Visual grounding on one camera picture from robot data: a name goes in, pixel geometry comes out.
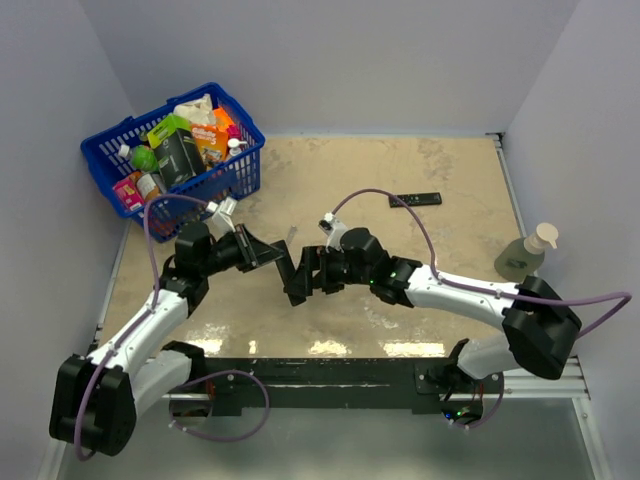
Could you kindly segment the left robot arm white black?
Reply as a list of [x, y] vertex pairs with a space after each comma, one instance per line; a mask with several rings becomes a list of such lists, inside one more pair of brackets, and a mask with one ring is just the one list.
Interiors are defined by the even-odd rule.
[[73, 354], [57, 372], [49, 421], [52, 438], [83, 457], [115, 456], [138, 418], [168, 391], [200, 390], [204, 353], [186, 344], [159, 347], [187, 320], [209, 290], [210, 276], [230, 268], [249, 272], [286, 257], [283, 240], [266, 243], [239, 224], [214, 238], [203, 222], [178, 234], [175, 253], [140, 311], [111, 340], [86, 356]]

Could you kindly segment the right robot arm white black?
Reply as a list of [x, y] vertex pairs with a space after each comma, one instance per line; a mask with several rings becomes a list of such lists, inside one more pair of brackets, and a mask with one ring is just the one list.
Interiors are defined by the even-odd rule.
[[332, 294], [366, 285], [387, 304], [444, 310], [495, 328], [498, 335], [462, 341], [451, 354], [445, 379], [459, 393], [518, 368], [559, 379], [581, 329], [577, 315], [537, 277], [521, 284], [474, 281], [462, 289], [459, 277], [438, 279], [421, 262], [390, 255], [366, 228], [346, 231], [331, 246], [304, 248], [299, 264], [285, 267], [281, 276], [294, 304], [314, 290]]

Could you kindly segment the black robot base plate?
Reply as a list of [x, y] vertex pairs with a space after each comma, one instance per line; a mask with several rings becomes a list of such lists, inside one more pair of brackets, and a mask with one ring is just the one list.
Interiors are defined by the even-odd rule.
[[439, 414], [461, 409], [456, 395], [493, 394], [504, 376], [473, 380], [453, 366], [451, 357], [432, 358], [208, 358], [204, 350], [171, 341], [164, 352], [177, 351], [192, 361], [190, 381], [220, 373], [220, 379], [189, 386], [212, 401], [215, 416], [238, 416], [264, 405], [266, 387], [274, 409], [406, 410]]

